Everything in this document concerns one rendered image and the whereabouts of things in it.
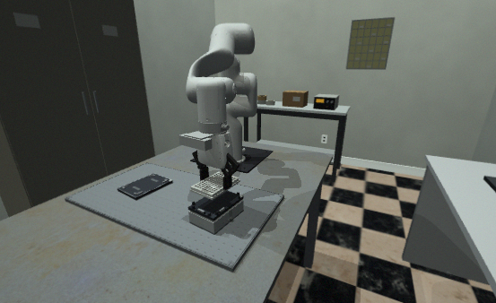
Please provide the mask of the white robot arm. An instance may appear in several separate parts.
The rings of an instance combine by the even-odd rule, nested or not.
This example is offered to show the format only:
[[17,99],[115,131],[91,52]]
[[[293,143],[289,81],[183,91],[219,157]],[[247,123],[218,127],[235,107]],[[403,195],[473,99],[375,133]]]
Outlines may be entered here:
[[[181,134],[179,144],[208,151],[213,148],[208,137],[227,131],[231,135],[233,158],[241,163],[246,160],[242,155],[246,149],[242,149],[242,125],[238,117],[254,117],[257,113],[257,78],[240,72],[236,55],[253,53],[254,31],[246,23],[223,23],[214,27],[211,36],[209,52],[192,64],[186,86],[187,98],[197,104],[201,133]],[[217,73],[221,77],[209,77]]]

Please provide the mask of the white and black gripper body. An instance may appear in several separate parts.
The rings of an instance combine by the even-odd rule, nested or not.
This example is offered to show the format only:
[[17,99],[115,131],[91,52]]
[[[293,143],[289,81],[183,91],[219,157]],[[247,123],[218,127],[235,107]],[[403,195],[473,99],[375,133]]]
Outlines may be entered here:
[[233,157],[230,132],[224,131],[208,138],[212,139],[213,148],[208,151],[197,149],[199,162],[217,169],[224,169],[227,153]]

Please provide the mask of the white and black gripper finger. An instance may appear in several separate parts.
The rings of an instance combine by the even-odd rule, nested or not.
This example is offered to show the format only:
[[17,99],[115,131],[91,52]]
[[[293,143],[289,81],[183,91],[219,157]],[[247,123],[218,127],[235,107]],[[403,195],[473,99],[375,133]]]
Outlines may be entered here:
[[[223,189],[224,190],[227,190],[228,188],[230,188],[232,186],[232,175],[239,168],[239,163],[229,153],[227,153],[226,157],[227,157],[226,166],[224,169],[222,169],[222,173],[224,175],[224,177],[223,177]],[[232,165],[232,167],[229,163]],[[226,170],[226,168],[227,168],[227,170]]]
[[197,157],[197,151],[193,152],[193,157],[195,159],[196,164],[198,165],[197,167],[200,170],[200,181],[208,178],[209,177],[209,169],[208,169],[208,167],[206,167],[207,165],[199,162],[198,157]]

